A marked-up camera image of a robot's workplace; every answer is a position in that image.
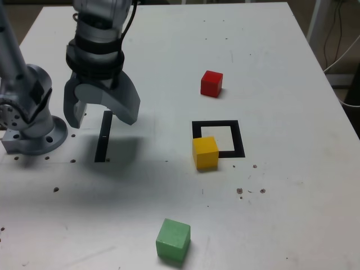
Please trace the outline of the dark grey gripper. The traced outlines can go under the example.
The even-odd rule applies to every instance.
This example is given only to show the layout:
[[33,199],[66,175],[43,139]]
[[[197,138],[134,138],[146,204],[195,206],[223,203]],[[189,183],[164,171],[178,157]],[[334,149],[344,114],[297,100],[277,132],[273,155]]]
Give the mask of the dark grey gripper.
[[72,72],[64,88],[64,115],[79,129],[87,104],[99,104],[111,110],[125,124],[137,121],[140,97],[127,74],[121,71],[110,79],[97,79]]

